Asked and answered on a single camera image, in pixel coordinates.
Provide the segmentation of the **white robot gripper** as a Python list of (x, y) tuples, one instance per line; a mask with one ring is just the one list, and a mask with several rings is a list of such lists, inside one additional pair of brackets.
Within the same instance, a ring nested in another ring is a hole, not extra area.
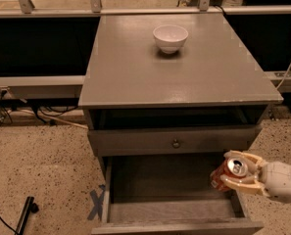
[(291, 203), (291, 165), (282, 162), (268, 163), (260, 156), (246, 152), (230, 150), (223, 155), (227, 160), (241, 163), (240, 175), (255, 174), (260, 169), (260, 181), (256, 175), (234, 178), (222, 175), (223, 184), (235, 191), (245, 194), (265, 195), (267, 198), (289, 204)]

